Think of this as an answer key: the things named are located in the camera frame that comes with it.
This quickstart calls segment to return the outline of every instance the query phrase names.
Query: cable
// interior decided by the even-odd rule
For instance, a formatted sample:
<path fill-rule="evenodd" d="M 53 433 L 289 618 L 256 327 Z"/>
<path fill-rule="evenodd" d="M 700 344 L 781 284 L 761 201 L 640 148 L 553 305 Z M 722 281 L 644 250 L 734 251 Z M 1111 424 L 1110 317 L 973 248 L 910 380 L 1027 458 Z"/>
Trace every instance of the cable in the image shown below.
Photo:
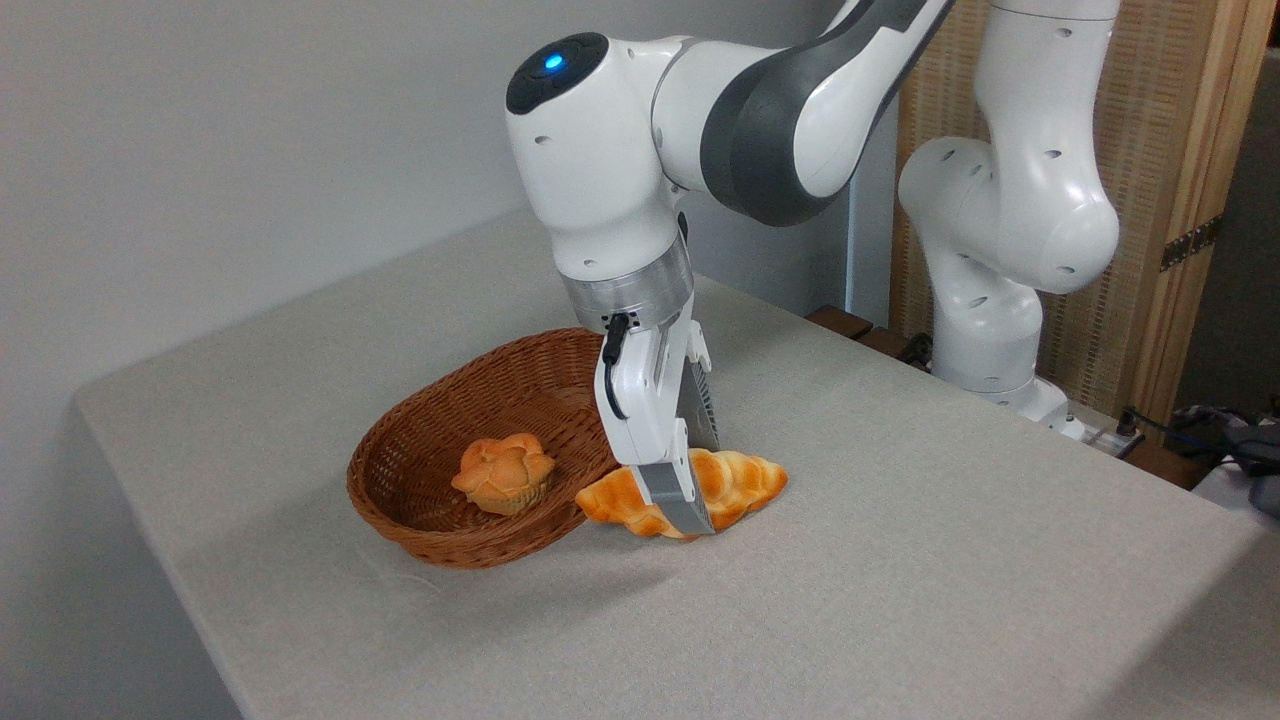
<path fill-rule="evenodd" d="M 1176 441 L 1185 442 L 1187 445 L 1190 445 L 1190 446 L 1194 446 L 1194 447 L 1199 447 L 1199 448 L 1203 448 L 1203 450 L 1207 450 L 1207 451 L 1211 451 L 1211 452 L 1217 452 L 1219 455 L 1230 455 L 1231 457 L 1235 457 L 1236 460 L 1249 460 L 1252 462 L 1260 462 L 1260 464 L 1266 465 L 1266 466 L 1274 466 L 1275 465 L 1275 459 L 1272 459 L 1272 457 L 1263 457 L 1261 455 L 1253 455 L 1251 452 L 1242 452 L 1242 451 L 1239 451 L 1236 448 L 1226 447 L 1224 445 L 1216 445 L 1216 443 L 1212 443 L 1212 442 L 1204 442 L 1202 439 L 1197 439 L 1197 438 L 1193 438 L 1190 436 L 1184 436 L 1183 433 L 1179 433 L 1178 430 L 1170 428 L 1169 425 L 1165 425 L 1162 423 L 1157 423 L 1156 420 L 1152 420 L 1151 418 L 1143 415 L 1142 413 L 1138 413 L 1133 406 L 1125 407 L 1124 409 L 1124 415 L 1126 415 L 1129 418 L 1137 418 L 1138 420 L 1142 420 L 1144 424 L 1151 425 L 1152 428 L 1156 428 L 1157 430 L 1165 433 L 1166 436 L 1169 436 L 1169 437 L 1171 437 L 1171 438 L 1174 438 Z M 1120 423 L 1121 424 L 1124 424 L 1125 421 L 1126 421 L 1126 418 L 1124 418 L 1124 416 L 1120 418 Z M 1270 446 L 1275 446 L 1276 445 L 1274 442 L 1266 442 L 1266 441 L 1256 441 L 1256 442 L 1258 442 L 1260 445 L 1270 445 Z"/>
<path fill-rule="evenodd" d="M 613 395 L 613 366 L 622 359 L 622 341 L 627 336 L 627 327 L 631 319 L 625 313 L 616 313 L 609 318 L 608 331 L 604 334 L 604 350 L 600 351 L 600 360 L 604 361 L 604 397 L 609 401 L 609 410 L 613 416 L 626 420 L 627 416 L 618 406 L 618 398 Z"/>

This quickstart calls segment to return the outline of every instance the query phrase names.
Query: bread roll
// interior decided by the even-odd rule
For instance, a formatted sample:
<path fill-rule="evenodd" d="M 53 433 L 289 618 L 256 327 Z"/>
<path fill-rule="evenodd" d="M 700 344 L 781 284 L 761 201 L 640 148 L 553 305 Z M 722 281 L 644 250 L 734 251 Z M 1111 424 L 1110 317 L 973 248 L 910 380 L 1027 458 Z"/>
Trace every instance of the bread roll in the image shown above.
<path fill-rule="evenodd" d="M 689 461 L 716 532 L 764 507 L 787 484 L 787 471 L 781 465 L 732 450 L 692 448 Z M 586 516 L 598 523 L 621 523 L 643 537 L 689 537 L 676 530 L 657 505 L 644 503 L 630 468 L 620 468 L 582 488 L 576 500 Z"/>
<path fill-rule="evenodd" d="M 530 433 L 472 442 L 462 454 L 452 484 L 486 512 L 512 515 L 547 495 L 547 478 L 556 461 Z"/>

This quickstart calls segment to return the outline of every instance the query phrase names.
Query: wicker basket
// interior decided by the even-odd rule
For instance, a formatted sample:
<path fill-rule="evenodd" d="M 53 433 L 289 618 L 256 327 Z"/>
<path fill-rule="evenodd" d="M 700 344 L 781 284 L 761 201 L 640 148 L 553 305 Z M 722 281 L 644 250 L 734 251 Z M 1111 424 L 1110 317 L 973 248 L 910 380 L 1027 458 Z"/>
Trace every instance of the wicker basket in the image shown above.
<path fill-rule="evenodd" d="M 410 555 L 493 568 L 541 550 L 585 520 L 581 488 L 617 466 L 593 396 L 600 337 L 572 328 L 503 345 L 389 410 L 356 448 L 356 511 Z M 449 480 L 481 437 L 530 432 L 556 460 L 545 497 L 509 516 L 467 502 Z"/>

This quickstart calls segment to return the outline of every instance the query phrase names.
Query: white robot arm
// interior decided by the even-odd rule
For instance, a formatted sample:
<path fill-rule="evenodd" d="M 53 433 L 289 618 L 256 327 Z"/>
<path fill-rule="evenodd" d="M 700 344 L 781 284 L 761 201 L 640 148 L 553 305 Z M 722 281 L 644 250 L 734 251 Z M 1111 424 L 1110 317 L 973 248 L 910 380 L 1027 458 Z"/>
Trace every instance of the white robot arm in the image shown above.
<path fill-rule="evenodd" d="M 1119 5 L 995 0 L 974 86 L 992 142 L 932 140 L 899 181 L 933 284 L 933 374 L 1076 439 L 1066 396 L 1036 377 L 1036 291 L 1079 290 L 1116 249 L 1093 97 Z"/>
<path fill-rule="evenodd" d="M 579 33 L 507 87 L 521 179 L 579 320 L 605 334 L 596 405 L 617 460 L 686 534 L 714 532 L 689 447 L 717 448 L 687 191 L 771 225 L 835 200 L 872 127 L 954 0 L 849 0 L 785 50 Z"/>

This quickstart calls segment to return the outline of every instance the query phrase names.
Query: gray fabric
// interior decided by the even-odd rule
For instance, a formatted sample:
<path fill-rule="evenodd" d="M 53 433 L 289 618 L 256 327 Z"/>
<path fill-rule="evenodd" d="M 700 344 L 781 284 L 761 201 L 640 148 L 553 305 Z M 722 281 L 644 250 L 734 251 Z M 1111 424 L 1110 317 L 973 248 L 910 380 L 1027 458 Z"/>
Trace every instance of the gray fabric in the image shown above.
<path fill-rule="evenodd" d="M 77 404 L 250 719 L 1275 716 L 1280 537 L 721 284 L 695 313 L 724 447 L 791 482 L 691 543 L 445 570 L 347 500 L 387 409 L 573 324 L 527 213 Z"/>
<path fill-rule="evenodd" d="M 1268 409 L 1280 393 L 1280 50 L 1262 64 L 1178 406 Z"/>

